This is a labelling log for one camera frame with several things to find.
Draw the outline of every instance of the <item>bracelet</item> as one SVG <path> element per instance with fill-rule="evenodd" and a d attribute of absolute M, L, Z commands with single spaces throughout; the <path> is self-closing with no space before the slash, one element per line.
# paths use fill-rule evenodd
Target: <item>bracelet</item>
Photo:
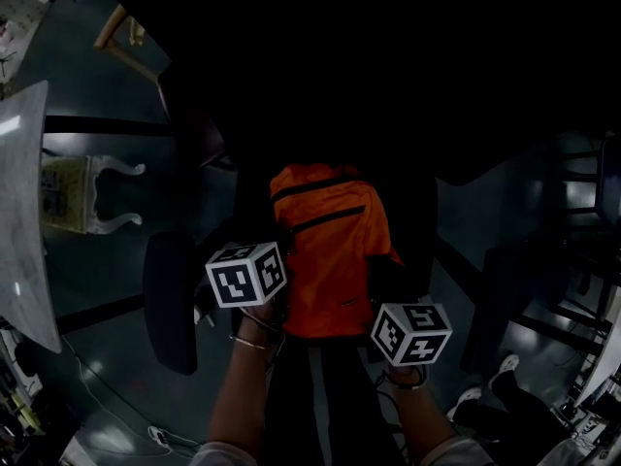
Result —
<path fill-rule="evenodd" d="M 392 378 L 387 371 L 383 372 L 383 377 L 401 390 L 417 390 L 427 382 L 427 369 L 425 368 L 425 366 L 423 366 L 422 369 L 420 369 L 418 366 L 412 366 L 412 369 L 414 369 L 418 373 L 419 382 L 416 384 L 398 382 L 397 380 Z"/>
<path fill-rule="evenodd" d="M 251 313 L 249 313 L 248 309 L 246 309 L 245 307 L 240 307 L 240 311 L 242 312 L 242 316 L 243 317 L 247 317 L 248 319 L 252 319 L 255 323 L 257 323 L 259 326 L 261 326 L 261 328 L 263 328 L 264 330 L 269 330 L 269 331 L 272 331 L 274 333 L 279 333 L 278 330 L 276 330 L 275 328 L 270 326 L 267 322 L 259 319 L 258 317 L 255 317 Z"/>
<path fill-rule="evenodd" d="M 231 340 L 235 340 L 236 342 L 239 342 L 240 344 L 244 344 L 245 346 L 248 347 L 254 347 L 255 349 L 260 349 L 260 350 L 269 350 L 269 347 L 264 347 L 264 346 L 260 346 L 258 344 L 253 344 L 252 342 L 249 342 L 248 340 L 244 340 L 243 338 L 237 337 L 235 335 L 233 335 L 233 333 L 231 333 L 229 335 L 229 338 Z"/>

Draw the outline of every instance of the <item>table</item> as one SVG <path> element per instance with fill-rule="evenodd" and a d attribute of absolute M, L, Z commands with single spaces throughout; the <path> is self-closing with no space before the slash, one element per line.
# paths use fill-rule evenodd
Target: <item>table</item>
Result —
<path fill-rule="evenodd" d="M 16 76 L 48 8 L 49 4 L 37 0 L 0 0 L 0 16 L 9 20 L 13 36 L 8 44 L 0 44 L 0 59 L 6 59 L 0 71 L 0 85 L 9 84 Z"/>
<path fill-rule="evenodd" d="M 41 82 L 0 102 L 0 316 L 60 353 L 39 218 L 47 98 Z"/>
<path fill-rule="evenodd" d="M 617 287 L 613 304 L 621 302 L 620 296 L 621 288 Z M 613 311 L 616 311 L 616 313 L 613 313 L 611 319 L 612 329 L 605 339 L 602 353 L 593 363 L 591 375 L 575 401 L 576 406 L 579 406 L 589 395 L 597 390 L 608 377 L 614 375 L 621 364 L 621 309 L 614 309 Z"/>

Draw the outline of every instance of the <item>white cable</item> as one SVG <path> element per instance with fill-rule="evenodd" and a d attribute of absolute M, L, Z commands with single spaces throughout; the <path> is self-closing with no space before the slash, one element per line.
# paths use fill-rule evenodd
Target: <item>white cable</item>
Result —
<path fill-rule="evenodd" d="M 164 452 L 163 454 L 130 454 L 127 452 L 119 452 L 117 450 L 108 450 L 108 449 L 99 449 L 97 447 L 91 447 L 91 446 L 86 446 L 86 448 L 90 450 L 97 450 L 98 452 L 105 452 L 107 454 L 125 455 L 129 457 L 165 457 L 173 453 L 171 450 L 169 450 L 168 452 Z"/>
<path fill-rule="evenodd" d="M 194 444 L 194 446 L 202 447 L 204 445 L 204 444 L 201 444 L 200 442 L 196 442 L 194 440 L 186 439 L 185 437 L 182 437 L 180 435 L 175 435 L 173 432 L 165 430 L 164 428 L 160 428 L 160 430 L 162 430 L 167 435 L 170 435 L 171 437 L 175 437 L 177 439 L 182 439 L 182 440 L 185 440 L 186 442 L 189 442 L 190 444 Z"/>
<path fill-rule="evenodd" d="M 148 435 L 158 446 L 168 449 L 172 454 L 183 457 L 184 459 L 192 459 L 194 455 L 183 455 L 182 452 L 187 452 L 187 450 L 176 450 L 168 442 L 166 435 L 164 435 L 164 431 L 159 429 L 157 426 L 150 426 L 147 428 Z"/>
<path fill-rule="evenodd" d="M 78 357 L 78 354 L 76 353 L 75 349 L 73 348 L 73 346 L 69 343 L 69 341 L 63 336 L 62 337 L 63 340 L 65 341 L 65 344 L 67 344 L 67 346 L 69 347 L 69 349 L 71 349 L 71 352 L 74 353 L 74 356 L 76 357 L 76 359 L 78 360 L 78 366 L 80 368 L 80 378 L 82 379 L 82 383 L 84 385 L 84 387 L 86 388 L 86 391 L 88 392 L 88 395 L 90 395 L 92 397 L 92 399 L 99 404 L 99 407 L 101 409 L 103 409 L 106 413 L 108 413 L 110 416 L 113 416 L 115 419 L 117 419 L 118 421 L 120 421 L 121 423 L 123 423 L 125 425 L 125 427 L 131 431 L 136 437 L 138 437 L 139 439 L 149 443 L 150 445 L 153 445 L 153 443 L 151 442 L 151 440 L 146 439 L 145 437 L 143 437 L 140 433 L 138 433 L 136 430 L 134 430 L 129 424 L 127 424 L 121 417 L 117 416 L 115 413 L 113 413 L 112 411 L 110 411 L 106 406 L 104 406 L 101 401 L 93 394 L 93 392 L 90 391 L 90 387 L 88 386 L 88 383 L 86 382 L 86 379 L 84 378 L 84 370 L 82 367 L 82 360 Z M 91 370 L 90 368 L 88 368 L 88 370 L 91 373 L 95 373 L 93 370 Z"/>
<path fill-rule="evenodd" d="M 167 449 L 168 452 L 164 453 L 164 454 L 155 454 L 155 455 L 139 455 L 136 454 L 137 457 L 163 457 L 165 455 L 170 455 L 170 454 L 174 454 L 174 455 L 178 455 L 179 457 L 183 457 L 184 459 L 191 459 L 192 457 L 190 456 L 185 456 L 185 455 L 181 455 L 179 453 L 178 450 L 173 449 L 170 445 L 159 445 L 157 443 L 157 441 L 155 440 L 155 438 L 153 437 L 153 435 L 151 434 L 151 427 L 157 428 L 158 430 L 164 432 L 164 433 L 168 433 L 169 435 L 173 436 L 173 437 L 177 437 L 180 439 L 183 439 L 187 442 L 191 442 L 193 444 L 196 444 L 197 446 L 200 446 L 200 444 L 198 442 L 194 442 L 193 440 L 190 439 L 185 439 L 179 435 L 175 435 L 174 433 L 171 433 L 167 430 L 163 430 L 162 428 L 159 428 L 158 426 L 154 426 L 151 423 L 151 426 L 147 429 L 147 433 L 149 435 L 149 437 L 155 441 L 156 443 L 154 444 L 151 440 L 148 440 L 147 438 L 143 437 L 140 433 L 138 433 L 136 430 L 134 430 L 124 419 L 122 419 L 120 416 L 117 416 L 115 413 L 113 413 L 112 411 L 110 411 L 106 406 L 104 406 L 102 404 L 102 402 L 93 394 L 93 392 L 90 390 L 90 387 L 88 386 L 88 383 L 86 382 L 86 379 L 84 378 L 84 371 L 83 371 L 83 367 L 82 367 L 82 360 L 80 359 L 80 357 L 78 356 L 78 354 L 76 353 L 76 350 L 73 348 L 73 346 L 69 343 L 69 341 L 66 339 L 66 337 L 62 337 L 62 339 L 64 340 L 65 344 L 67 344 L 67 346 L 69 347 L 69 349 L 71 350 L 71 352 L 73 353 L 73 355 L 76 357 L 76 359 L 78 360 L 78 366 L 79 366 L 79 370 L 80 370 L 80 378 L 82 380 L 82 384 L 84 385 L 84 387 L 86 388 L 86 391 L 88 392 L 88 395 L 90 395 L 92 397 L 92 399 L 99 404 L 99 407 L 104 410 L 106 413 L 108 413 L 109 415 L 111 415 L 112 417 L 114 417 L 115 419 L 117 419 L 118 421 L 120 421 L 121 423 L 123 423 L 125 425 L 125 427 L 132 432 L 136 437 L 138 437 L 139 439 L 141 439 L 144 442 L 147 442 L 150 446 L 156 446 L 159 448 L 164 448 Z M 90 371 L 91 373 L 93 373 L 95 376 L 97 376 L 97 374 L 90 368 L 88 368 L 88 371 Z M 100 451 L 103 452 L 109 452 L 109 453 L 116 453 L 119 455 L 132 455 L 132 454 L 126 454 L 123 452 L 114 452 L 113 450 L 107 450 L 107 449 L 98 449 Z"/>

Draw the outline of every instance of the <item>wooden chair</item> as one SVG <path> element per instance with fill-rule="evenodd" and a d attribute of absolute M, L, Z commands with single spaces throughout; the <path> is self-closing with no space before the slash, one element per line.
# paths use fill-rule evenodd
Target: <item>wooden chair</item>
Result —
<path fill-rule="evenodd" d="M 135 213 L 101 220 L 95 210 L 97 178 L 106 169 L 127 176 L 139 176 L 145 164 L 128 166 L 109 155 L 44 158 L 41 175 L 42 219 L 45 224 L 76 233 L 107 235 L 126 222 L 139 226 L 143 219 Z"/>
<path fill-rule="evenodd" d="M 96 50 L 103 50 L 111 53 L 116 58 L 125 62 L 125 64 L 129 67 L 138 71 L 145 78 L 157 84 L 157 75 L 150 71 L 145 64 L 134 57 L 132 53 L 127 51 L 117 40 L 114 39 L 116 30 L 128 18 L 131 19 L 129 42 L 131 45 L 141 46 L 145 38 L 145 29 L 138 22 L 136 22 L 134 18 L 129 16 L 127 11 L 123 9 L 122 6 L 119 5 L 116 9 L 114 9 L 114 12 L 108 18 L 108 22 L 106 22 L 99 33 L 93 47 Z"/>
<path fill-rule="evenodd" d="M 168 134 L 174 136 L 177 142 L 181 167 L 196 169 L 210 165 L 223 171 L 234 171 L 235 167 L 226 161 L 224 141 L 213 124 L 205 98 L 194 89 L 187 87 L 193 81 L 192 72 L 186 71 L 183 67 L 173 67 L 171 64 L 164 72 L 157 75 L 114 39 L 115 32 L 128 18 L 132 19 L 130 44 L 141 45 L 145 37 L 144 28 L 119 5 L 99 33 L 94 48 L 111 53 L 157 86 L 166 116 L 172 127 Z M 148 130 L 144 133 L 132 131 L 131 134 L 149 135 L 150 132 Z"/>

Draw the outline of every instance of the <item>backpack zipper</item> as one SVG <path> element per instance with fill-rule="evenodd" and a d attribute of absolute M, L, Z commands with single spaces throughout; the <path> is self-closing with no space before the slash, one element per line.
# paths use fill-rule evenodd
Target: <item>backpack zipper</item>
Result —
<path fill-rule="evenodd" d="M 305 193 L 307 191 L 318 190 L 321 188 L 327 188 L 328 186 L 335 186 L 341 183 L 349 183 L 349 182 L 362 182 L 363 179 L 356 176 L 336 176 L 335 178 L 330 178 L 329 180 L 322 180 L 320 182 L 312 182 L 312 183 L 304 183 L 298 184 L 296 186 L 289 186 L 288 188 L 283 188 L 280 191 L 277 191 L 272 197 L 272 203 L 275 204 L 278 200 L 288 197 L 289 195 L 296 195 L 298 193 Z"/>
<path fill-rule="evenodd" d="M 313 219 L 310 219 L 308 221 L 301 222 L 300 224 L 296 224 L 295 226 L 291 226 L 289 228 L 289 232 L 291 233 L 291 235 L 295 235 L 297 233 L 300 233 L 301 231 L 306 231 L 309 228 L 313 228 L 314 226 L 323 224 L 324 222 L 340 219 L 341 217 L 356 216 L 358 214 L 364 213 L 366 208 L 367 206 L 352 207 L 351 209 L 343 209 L 342 211 L 336 211 L 335 213 L 314 217 Z"/>

